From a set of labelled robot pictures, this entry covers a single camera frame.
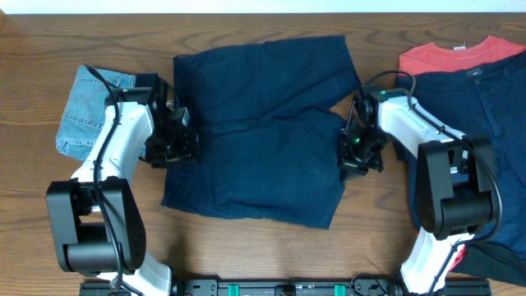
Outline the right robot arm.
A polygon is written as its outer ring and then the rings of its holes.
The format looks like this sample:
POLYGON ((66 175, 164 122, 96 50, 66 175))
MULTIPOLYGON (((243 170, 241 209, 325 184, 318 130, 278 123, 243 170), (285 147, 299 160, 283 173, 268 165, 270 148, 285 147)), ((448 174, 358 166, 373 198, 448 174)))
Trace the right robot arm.
POLYGON ((493 149, 484 137, 469 139, 427 112, 411 91, 362 86, 339 139, 339 167, 363 176, 383 169, 381 152, 398 142, 417 161, 414 210, 420 223, 409 257, 392 280, 370 278, 369 294, 445 294, 448 270, 459 251, 493 235, 500 226, 501 193, 493 149))

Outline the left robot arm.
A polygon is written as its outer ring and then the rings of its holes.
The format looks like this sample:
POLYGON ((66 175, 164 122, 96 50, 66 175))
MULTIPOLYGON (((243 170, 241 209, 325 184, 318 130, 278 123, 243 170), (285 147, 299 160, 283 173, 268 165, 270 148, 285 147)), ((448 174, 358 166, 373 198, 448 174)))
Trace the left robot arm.
POLYGON ((67 180, 46 192, 58 264, 83 275, 81 295, 182 295, 171 267, 147 250, 131 190, 139 162, 169 169, 199 159, 199 137, 173 87, 141 73, 131 88, 102 81, 105 121, 94 147, 67 180))

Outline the navy blue shorts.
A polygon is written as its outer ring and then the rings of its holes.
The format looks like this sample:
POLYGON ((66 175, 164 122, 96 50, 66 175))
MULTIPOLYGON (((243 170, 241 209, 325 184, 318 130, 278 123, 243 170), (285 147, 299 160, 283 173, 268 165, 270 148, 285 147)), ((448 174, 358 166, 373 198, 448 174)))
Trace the navy blue shorts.
POLYGON ((342 35, 234 45, 173 59, 200 158, 169 169, 164 206, 328 229, 344 193, 333 107, 360 84, 342 35))

